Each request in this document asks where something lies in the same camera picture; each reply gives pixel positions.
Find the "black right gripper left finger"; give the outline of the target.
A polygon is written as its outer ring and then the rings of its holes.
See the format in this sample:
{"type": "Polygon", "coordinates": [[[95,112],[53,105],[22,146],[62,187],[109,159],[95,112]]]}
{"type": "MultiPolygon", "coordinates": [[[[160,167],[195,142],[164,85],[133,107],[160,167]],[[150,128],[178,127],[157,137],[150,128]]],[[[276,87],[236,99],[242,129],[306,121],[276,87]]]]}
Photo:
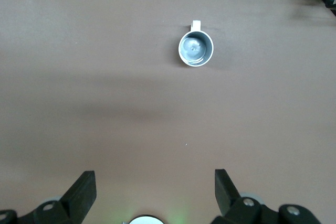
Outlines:
{"type": "Polygon", "coordinates": [[[95,173],[85,171],[59,200],[41,204],[18,223],[82,223],[95,199],[95,173]]]}

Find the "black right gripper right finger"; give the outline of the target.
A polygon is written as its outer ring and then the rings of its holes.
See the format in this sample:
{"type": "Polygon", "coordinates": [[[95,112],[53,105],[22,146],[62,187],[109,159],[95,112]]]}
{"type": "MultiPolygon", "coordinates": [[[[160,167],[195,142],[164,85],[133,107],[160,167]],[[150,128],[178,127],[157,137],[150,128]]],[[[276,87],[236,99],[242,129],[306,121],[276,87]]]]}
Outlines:
{"type": "Polygon", "coordinates": [[[242,197],[225,169],[215,170],[215,197],[220,215],[212,223],[278,223],[276,211],[252,197],[242,197]]]}

